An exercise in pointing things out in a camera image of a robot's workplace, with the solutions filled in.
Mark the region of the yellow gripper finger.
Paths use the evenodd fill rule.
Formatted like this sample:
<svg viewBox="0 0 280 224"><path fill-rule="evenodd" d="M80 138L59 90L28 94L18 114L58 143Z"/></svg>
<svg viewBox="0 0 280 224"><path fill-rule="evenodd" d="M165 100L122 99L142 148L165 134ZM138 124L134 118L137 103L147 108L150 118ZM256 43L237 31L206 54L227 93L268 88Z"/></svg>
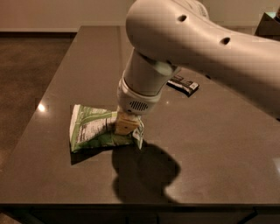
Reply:
<svg viewBox="0 0 280 224"><path fill-rule="evenodd" d="M138 115L118 112L115 121L115 133L117 135L126 136L134 131L140 125L140 117Z"/></svg>

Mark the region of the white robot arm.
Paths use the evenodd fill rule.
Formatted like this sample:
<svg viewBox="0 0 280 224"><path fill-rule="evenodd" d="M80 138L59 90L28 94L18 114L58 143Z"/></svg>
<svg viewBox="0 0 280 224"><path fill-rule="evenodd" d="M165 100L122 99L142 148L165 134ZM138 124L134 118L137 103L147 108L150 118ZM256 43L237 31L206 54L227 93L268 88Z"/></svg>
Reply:
<svg viewBox="0 0 280 224"><path fill-rule="evenodd" d="M136 0L126 18L132 54L120 79L115 131L127 135L185 67L280 117L280 42L210 21L197 0Z"/></svg>

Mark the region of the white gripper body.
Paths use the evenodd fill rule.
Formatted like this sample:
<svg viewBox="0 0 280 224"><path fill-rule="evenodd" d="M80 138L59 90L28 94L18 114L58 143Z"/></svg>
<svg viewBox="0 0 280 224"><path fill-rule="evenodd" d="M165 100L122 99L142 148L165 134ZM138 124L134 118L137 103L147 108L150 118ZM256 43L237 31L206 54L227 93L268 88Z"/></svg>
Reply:
<svg viewBox="0 0 280 224"><path fill-rule="evenodd" d="M136 116L148 114L158 103L161 94L146 96L134 92L128 87L124 78L121 78L117 88L117 110Z"/></svg>

